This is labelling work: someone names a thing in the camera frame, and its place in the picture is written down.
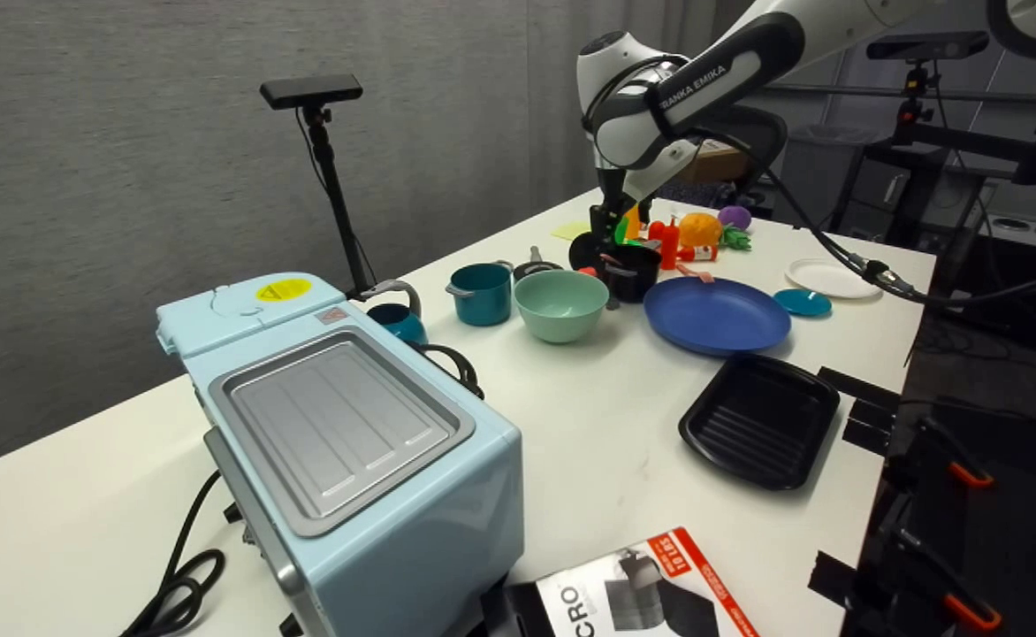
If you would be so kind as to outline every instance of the light blue toaster oven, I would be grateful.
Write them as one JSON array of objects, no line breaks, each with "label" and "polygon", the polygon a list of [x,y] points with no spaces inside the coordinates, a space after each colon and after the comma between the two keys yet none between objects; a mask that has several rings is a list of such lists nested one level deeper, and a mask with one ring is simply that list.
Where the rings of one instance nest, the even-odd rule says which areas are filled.
[{"label": "light blue toaster oven", "polygon": [[307,271],[158,309],[311,637],[444,637],[524,549],[521,436]]}]

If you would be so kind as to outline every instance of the teal mug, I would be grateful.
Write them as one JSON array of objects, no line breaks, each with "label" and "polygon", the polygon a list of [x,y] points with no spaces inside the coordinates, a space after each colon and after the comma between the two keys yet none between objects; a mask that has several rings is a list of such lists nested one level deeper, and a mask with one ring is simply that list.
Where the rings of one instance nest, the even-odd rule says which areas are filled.
[{"label": "teal mug", "polygon": [[361,302],[371,302],[378,293],[404,290],[409,303],[373,303],[369,316],[386,324],[404,344],[425,347],[425,324],[421,324],[421,302],[416,290],[404,281],[383,281],[371,290],[361,290]]},{"label": "teal mug", "polygon": [[468,324],[501,324],[514,316],[514,270],[507,262],[463,264],[444,290]]}]

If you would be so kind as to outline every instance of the yellow object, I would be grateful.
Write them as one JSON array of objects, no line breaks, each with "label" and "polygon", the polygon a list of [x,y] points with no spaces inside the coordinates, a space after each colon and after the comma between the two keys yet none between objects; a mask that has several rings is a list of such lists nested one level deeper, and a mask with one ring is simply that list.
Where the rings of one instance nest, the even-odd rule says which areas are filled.
[{"label": "yellow object", "polygon": [[712,213],[685,213],[679,219],[679,236],[685,246],[716,246],[726,234],[726,222]]},{"label": "yellow object", "polygon": [[645,214],[637,213],[637,205],[627,207],[627,242],[645,236]]},{"label": "yellow object", "polygon": [[287,303],[296,302],[311,290],[311,281],[299,276],[287,276],[287,281],[272,281],[270,285],[259,290],[260,303]]}]

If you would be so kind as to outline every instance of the black plastic container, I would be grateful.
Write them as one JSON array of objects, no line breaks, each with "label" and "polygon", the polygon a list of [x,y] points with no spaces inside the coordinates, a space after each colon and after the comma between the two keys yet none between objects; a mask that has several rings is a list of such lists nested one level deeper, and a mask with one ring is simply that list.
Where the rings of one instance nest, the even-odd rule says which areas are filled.
[{"label": "black plastic container", "polygon": [[639,303],[658,284],[662,256],[637,245],[614,245],[597,256],[597,281],[608,284],[613,297],[623,303]]},{"label": "black plastic container", "polygon": [[681,440],[762,489],[798,489],[826,440],[837,393],[786,360],[734,352],[681,415]]}]

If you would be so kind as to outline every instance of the light green bowl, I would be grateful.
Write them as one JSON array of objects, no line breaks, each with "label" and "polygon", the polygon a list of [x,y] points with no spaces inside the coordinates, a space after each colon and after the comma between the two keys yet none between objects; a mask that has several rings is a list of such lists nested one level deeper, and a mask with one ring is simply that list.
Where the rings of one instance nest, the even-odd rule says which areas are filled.
[{"label": "light green bowl", "polygon": [[567,270],[535,271],[515,284],[515,310],[528,334],[546,344],[584,341],[608,309],[608,297],[601,281]]}]

